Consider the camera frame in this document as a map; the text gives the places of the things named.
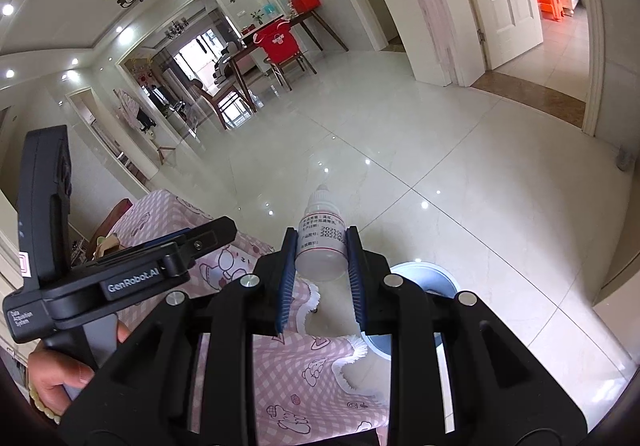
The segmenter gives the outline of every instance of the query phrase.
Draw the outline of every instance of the table leg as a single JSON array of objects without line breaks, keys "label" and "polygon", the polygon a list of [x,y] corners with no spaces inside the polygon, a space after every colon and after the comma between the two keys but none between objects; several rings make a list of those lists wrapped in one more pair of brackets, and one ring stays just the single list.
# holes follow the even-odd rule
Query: table leg
[{"label": "table leg", "polygon": [[344,48],[345,52],[349,52],[347,45],[345,45],[344,42],[340,39],[340,36],[338,36],[338,34],[334,32],[334,30],[329,26],[329,24],[326,21],[324,21],[315,10],[311,11],[311,15],[316,19],[318,23],[320,23],[322,28],[327,32],[329,32],[330,36],[340,44],[340,47]]},{"label": "table leg", "polygon": [[309,27],[307,27],[303,21],[301,21],[301,22],[300,22],[300,26],[301,26],[303,29],[305,29],[305,32],[306,32],[306,34],[308,34],[308,36],[311,38],[311,41],[313,41],[313,42],[316,44],[316,46],[317,46],[318,48],[320,48],[320,50],[324,50],[324,48],[322,48],[322,47],[320,46],[320,44],[318,43],[318,40],[316,39],[316,37],[315,37],[315,36],[313,35],[313,33],[309,30]]},{"label": "table leg", "polygon": [[244,98],[249,103],[249,106],[251,107],[251,109],[254,112],[257,112],[258,109],[255,108],[254,101],[253,99],[251,99],[251,94],[249,93],[249,89],[247,88],[246,83],[244,82],[244,77],[242,77],[240,68],[238,68],[238,64],[236,63],[236,60],[233,58],[231,59],[231,69],[234,71],[234,74],[236,74],[236,79],[240,84],[240,88],[242,88],[242,92],[244,92]]}]

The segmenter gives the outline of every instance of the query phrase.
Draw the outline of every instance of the red bag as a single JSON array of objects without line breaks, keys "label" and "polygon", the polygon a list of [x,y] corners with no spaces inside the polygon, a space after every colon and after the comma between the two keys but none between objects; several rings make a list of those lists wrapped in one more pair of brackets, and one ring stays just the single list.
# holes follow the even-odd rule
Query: red bag
[{"label": "red bag", "polygon": [[291,0],[291,4],[298,14],[303,14],[319,7],[320,0]]}]

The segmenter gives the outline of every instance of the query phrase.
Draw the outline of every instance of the finger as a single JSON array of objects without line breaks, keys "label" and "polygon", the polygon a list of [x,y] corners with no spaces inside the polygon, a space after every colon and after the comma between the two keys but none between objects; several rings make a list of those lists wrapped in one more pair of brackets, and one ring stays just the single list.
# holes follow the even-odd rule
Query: finger
[{"label": "finger", "polygon": [[70,404],[62,384],[84,388],[94,371],[73,358],[54,350],[37,350],[29,355],[31,383],[42,402],[59,415]]},{"label": "finger", "polygon": [[118,343],[124,343],[124,341],[131,335],[129,328],[118,320]]}]

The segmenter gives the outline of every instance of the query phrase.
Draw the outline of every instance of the bottle label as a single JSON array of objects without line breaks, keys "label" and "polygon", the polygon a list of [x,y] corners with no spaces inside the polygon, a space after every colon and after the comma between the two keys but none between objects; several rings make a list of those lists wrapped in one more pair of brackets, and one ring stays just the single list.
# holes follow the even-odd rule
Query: bottle label
[{"label": "bottle label", "polygon": [[311,213],[300,220],[296,257],[312,249],[330,249],[347,256],[346,226],[333,213]]}]

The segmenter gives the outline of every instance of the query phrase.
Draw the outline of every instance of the white plastic bottle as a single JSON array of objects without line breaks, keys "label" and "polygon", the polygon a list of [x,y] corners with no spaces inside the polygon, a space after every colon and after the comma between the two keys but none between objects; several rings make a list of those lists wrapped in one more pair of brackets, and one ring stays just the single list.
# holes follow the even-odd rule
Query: white plastic bottle
[{"label": "white plastic bottle", "polygon": [[324,184],[309,197],[298,226],[296,270],[311,281],[340,278],[348,268],[346,226]]}]

